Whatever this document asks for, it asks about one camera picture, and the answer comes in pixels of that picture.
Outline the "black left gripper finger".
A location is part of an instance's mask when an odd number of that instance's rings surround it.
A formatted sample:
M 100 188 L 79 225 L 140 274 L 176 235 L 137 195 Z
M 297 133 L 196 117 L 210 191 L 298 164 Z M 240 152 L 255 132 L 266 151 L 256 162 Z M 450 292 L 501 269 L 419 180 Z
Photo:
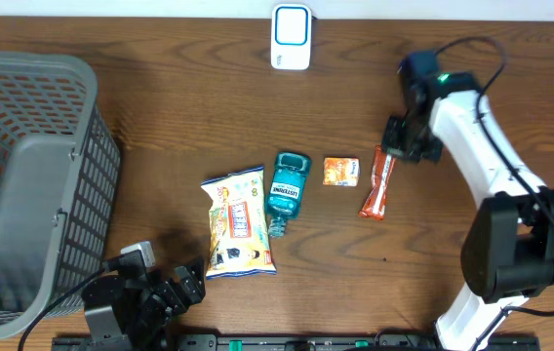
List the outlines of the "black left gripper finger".
M 175 273 L 178 277 L 178 285 L 189 304 L 196 304 L 198 302 L 198 279 L 194 271 L 187 266 L 181 266 L 175 269 Z
M 204 258 L 197 256 L 186 265 L 186 285 L 193 298 L 204 298 L 206 295 L 204 277 Z

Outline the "red chocolate bar wrapper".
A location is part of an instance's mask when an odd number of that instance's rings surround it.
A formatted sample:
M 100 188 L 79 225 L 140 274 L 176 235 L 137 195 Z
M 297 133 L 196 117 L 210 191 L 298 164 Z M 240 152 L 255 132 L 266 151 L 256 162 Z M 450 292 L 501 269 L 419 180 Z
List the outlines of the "red chocolate bar wrapper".
M 371 193 L 366 199 L 359 217 L 384 220 L 387 202 L 387 188 L 391 178 L 395 158 L 386 154 L 380 145 L 375 148 L 375 157 L 371 174 Z

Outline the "yellow snack bag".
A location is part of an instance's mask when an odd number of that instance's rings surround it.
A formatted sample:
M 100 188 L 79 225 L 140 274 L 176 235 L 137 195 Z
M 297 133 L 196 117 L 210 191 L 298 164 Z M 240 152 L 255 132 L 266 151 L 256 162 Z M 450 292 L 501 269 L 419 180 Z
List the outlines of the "yellow snack bag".
M 277 273 L 264 211 L 264 167 L 256 166 L 201 183 L 212 200 L 207 278 Z

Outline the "orange tissue packet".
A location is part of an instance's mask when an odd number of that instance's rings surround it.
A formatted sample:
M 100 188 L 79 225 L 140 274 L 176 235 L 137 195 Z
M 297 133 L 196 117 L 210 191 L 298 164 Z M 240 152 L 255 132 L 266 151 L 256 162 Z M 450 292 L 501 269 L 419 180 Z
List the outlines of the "orange tissue packet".
M 324 185 L 355 187 L 359 182 L 360 163 L 357 158 L 327 157 L 323 170 Z

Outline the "teal mouthwash bottle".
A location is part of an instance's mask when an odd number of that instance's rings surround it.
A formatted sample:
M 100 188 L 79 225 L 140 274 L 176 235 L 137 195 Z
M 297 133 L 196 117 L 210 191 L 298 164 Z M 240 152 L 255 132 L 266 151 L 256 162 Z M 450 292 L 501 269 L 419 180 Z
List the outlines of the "teal mouthwash bottle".
M 283 237 L 288 221 L 298 217 L 310 168 L 311 160 L 306 155 L 292 152 L 277 154 L 266 201 L 266 210 L 271 216 L 268 226 L 270 237 Z

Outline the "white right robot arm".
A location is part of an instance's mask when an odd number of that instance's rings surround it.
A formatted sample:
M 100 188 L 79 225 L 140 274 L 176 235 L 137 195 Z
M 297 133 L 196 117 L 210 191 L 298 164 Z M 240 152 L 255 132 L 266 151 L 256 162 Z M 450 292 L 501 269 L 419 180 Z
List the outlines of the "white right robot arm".
M 554 285 L 554 189 L 513 149 L 470 72 L 442 70 L 414 52 L 398 75 L 407 111 L 389 119 L 381 147 L 396 159 L 436 162 L 449 150 L 477 212 L 461 248 L 464 284 L 435 323 L 445 350 L 483 350 L 513 312 Z

